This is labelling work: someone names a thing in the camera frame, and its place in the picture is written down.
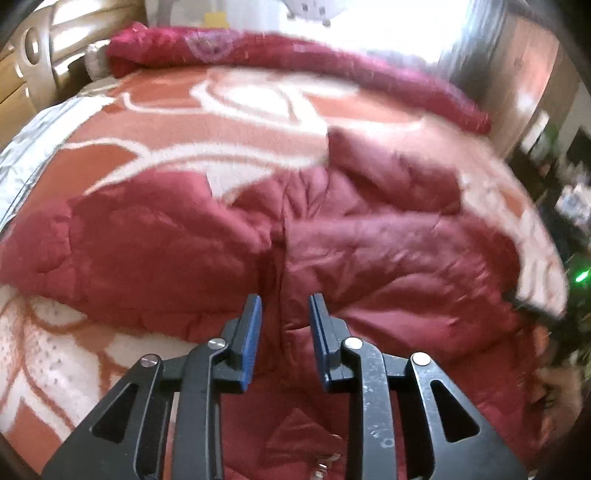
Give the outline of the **right hand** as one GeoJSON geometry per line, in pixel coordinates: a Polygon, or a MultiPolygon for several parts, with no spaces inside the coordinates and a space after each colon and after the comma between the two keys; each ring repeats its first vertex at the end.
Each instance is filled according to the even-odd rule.
{"type": "Polygon", "coordinates": [[[531,462],[537,469],[570,432],[584,403],[583,369],[578,365],[543,367],[536,372],[545,389],[542,396],[541,446],[531,462]]]}

